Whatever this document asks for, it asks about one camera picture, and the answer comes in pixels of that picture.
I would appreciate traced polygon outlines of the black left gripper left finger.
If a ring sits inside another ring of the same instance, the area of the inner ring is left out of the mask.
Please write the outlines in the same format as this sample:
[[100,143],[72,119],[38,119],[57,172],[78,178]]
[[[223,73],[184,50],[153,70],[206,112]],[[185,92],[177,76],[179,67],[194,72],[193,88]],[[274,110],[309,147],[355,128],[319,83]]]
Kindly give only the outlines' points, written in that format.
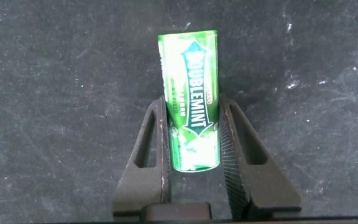
[[141,219],[144,207],[171,201],[170,150],[165,98],[152,102],[139,129],[112,201],[115,222]]

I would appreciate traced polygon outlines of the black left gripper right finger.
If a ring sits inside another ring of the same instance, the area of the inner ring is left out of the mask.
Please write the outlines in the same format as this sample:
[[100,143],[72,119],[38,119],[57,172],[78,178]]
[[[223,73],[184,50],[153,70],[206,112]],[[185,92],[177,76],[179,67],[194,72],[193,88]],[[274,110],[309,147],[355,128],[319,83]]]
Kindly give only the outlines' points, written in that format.
[[219,101],[221,164],[233,219],[265,219],[301,211],[301,197],[239,105]]

